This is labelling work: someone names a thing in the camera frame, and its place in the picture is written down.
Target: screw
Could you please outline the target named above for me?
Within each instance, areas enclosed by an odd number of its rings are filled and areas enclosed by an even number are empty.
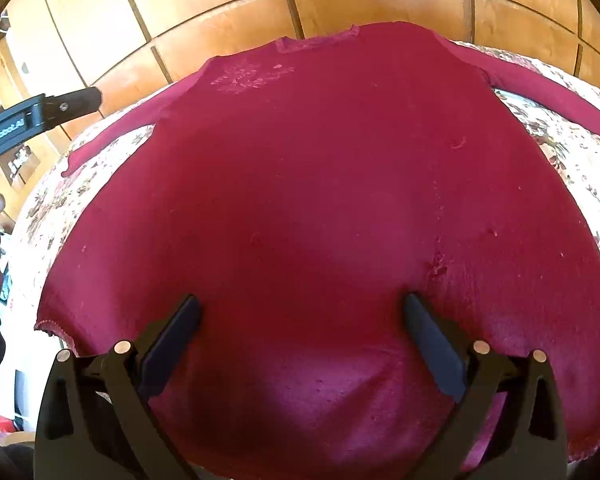
[[[491,347],[486,341],[481,341],[478,339],[478,341],[474,342],[474,350],[478,354],[487,355],[490,352]]]
[[[60,361],[61,363],[64,363],[65,361],[69,360],[69,357],[71,357],[71,352],[65,349],[58,352],[56,359],[58,359],[58,361]]]
[[[131,343],[129,341],[118,341],[113,349],[116,354],[126,354],[131,350]]]
[[[540,349],[534,350],[533,356],[534,359],[539,363],[544,363],[546,361],[546,354]]]

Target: floral bedsheet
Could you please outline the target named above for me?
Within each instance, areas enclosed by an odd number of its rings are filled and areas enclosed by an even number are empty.
[[[598,88],[556,67],[503,50],[458,43],[541,73],[576,92],[600,110]],[[560,175],[580,207],[600,249],[600,136],[530,99],[499,89],[494,89],[494,92],[525,126],[549,164]],[[74,140],[68,153],[96,137],[114,121],[151,97],[89,127]],[[120,165],[151,136],[153,130],[154,126],[148,124],[119,137],[67,179],[61,176],[68,165],[68,153],[65,154],[28,197],[13,232],[10,258],[13,278],[10,308],[17,309],[27,325],[35,324],[48,272],[81,213]]]

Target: shirt sleeve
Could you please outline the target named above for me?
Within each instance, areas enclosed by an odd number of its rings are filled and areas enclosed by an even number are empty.
[[[527,97],[600,136],[600,110],[576,93],[528,68],[436,36],[458,59],[481,69],[490,86]]]

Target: metal pin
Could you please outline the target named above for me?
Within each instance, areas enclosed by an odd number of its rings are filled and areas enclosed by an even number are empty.
[[[541,349],[534,350],[533,356],[539,363],[544,363],[546,361],[546,354]]]
[[[486,341],[478,339],[478,341],[474,342],[474,350],[478,354],[487,355],[491,351],[491,347]]]
[[[68,361],[69,357],[71,357],[71,352],[67,349],[59,351],[58,355],[56,355],[56,359],[58,359],[58,361],[60,361],[61,363]]]
[[[113,349],[116,354],[126,354],[131,350],[131,343],[129,341],[118,341]]]

